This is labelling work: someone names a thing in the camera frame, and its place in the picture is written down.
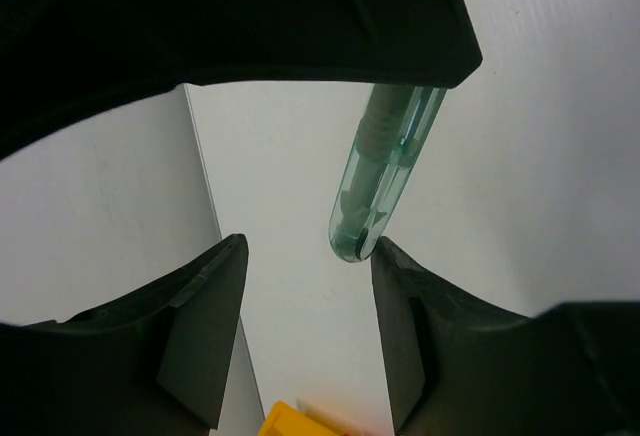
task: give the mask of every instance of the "white backdrop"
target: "white backdrop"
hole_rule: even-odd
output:
[[[640,0],[466,0],[484,53],[445,98],[387,234],[512,310],[640,298]],[[391,434],[368,264],[329,215],[369,86],[190,88],[224,234],[251,260],[243,319],[265,406]]]
[[[38,141],[0,185],[2,321],[64,321],[219,240],[182,88]]]

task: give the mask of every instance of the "white surface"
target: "white surface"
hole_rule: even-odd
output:
[[[0,162],[0,320],[66,320],[220,240],[183,88],[99,115]],[[261,410],[239,330],[220,436]]]
[[[445,98],[387,234],[528,314],[640,297],[640,0],[466,1],[485,61]],[[221,228],[249,238],[264,405],[300,398],[390,434],[369,267],[326,235],[368,87],[190,94]]]

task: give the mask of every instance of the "test tube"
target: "test tube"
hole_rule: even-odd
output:
[[[446,89],[376,84],[360,120],[329,222],[344,261],[364,261],[391,219]]]

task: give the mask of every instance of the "yellow object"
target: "yellow object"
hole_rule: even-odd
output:
[[[282,401],[274,404],[258,436],[343,436]]]

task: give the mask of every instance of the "clear plastic tube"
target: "clear plastic tube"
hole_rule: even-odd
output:
[[[329,223],[334,253],[364,261],[391,218],[446,90],[374,86]]]

